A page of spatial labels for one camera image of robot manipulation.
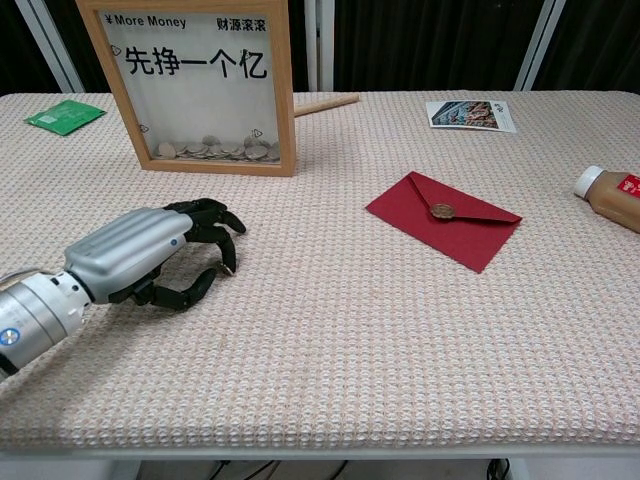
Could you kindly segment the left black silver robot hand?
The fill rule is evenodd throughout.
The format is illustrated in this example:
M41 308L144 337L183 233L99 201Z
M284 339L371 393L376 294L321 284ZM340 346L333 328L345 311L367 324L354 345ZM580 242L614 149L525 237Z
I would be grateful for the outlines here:
M217 270L204 270L189 288L178 291L155 283L162 265L188 243L210 243L219 247L223 269L234 274L232 231L244 234L246 227L225 204L210 198L139 208L67 247L64 270L95 304L131 298L138 305L183 311L205 296Z

